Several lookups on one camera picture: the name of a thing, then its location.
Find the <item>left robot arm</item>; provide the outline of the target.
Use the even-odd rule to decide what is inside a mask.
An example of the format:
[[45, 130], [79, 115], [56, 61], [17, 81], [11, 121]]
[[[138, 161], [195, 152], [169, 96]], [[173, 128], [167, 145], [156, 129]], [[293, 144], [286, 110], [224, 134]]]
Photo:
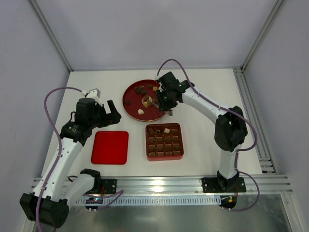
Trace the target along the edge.
[[121, 115], [112, 100], [107, 101], [110, 113], [93, 98], [79, 99], [74, 121], [67, 122], [58, 135], [58, 147], [41, 181], [32, 193], [24, 193], [20, 205], [30, 221], [42, 231], [42, 224], [55, 229], [66, 221], [70, 207], [82, 195], [97, 193], [102, 186], [99, 171], [83, 169], [77, 178], [64, 187], [69, 171], [95, 128], [118, 124]]

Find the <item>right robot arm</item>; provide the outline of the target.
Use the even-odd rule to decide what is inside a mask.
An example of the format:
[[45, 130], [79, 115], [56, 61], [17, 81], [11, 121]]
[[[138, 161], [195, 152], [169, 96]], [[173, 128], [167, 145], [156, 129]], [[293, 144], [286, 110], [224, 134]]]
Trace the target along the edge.
[[222, 109], [219, 103], [206, 99], [189, 80], [180, 82], [172, 72], [156, 76], [161, 89], [156, 92], [160, 111], [171, 111], [178, 103], [184, 103], [198, 110], [215, 126], [214, 140], [220, 148], [220, 167], [215, 187], [219, 191], [235, 190], [239, 180], [235, 161], [237, 151], [248, 135], [242, 109], [238, 106]]

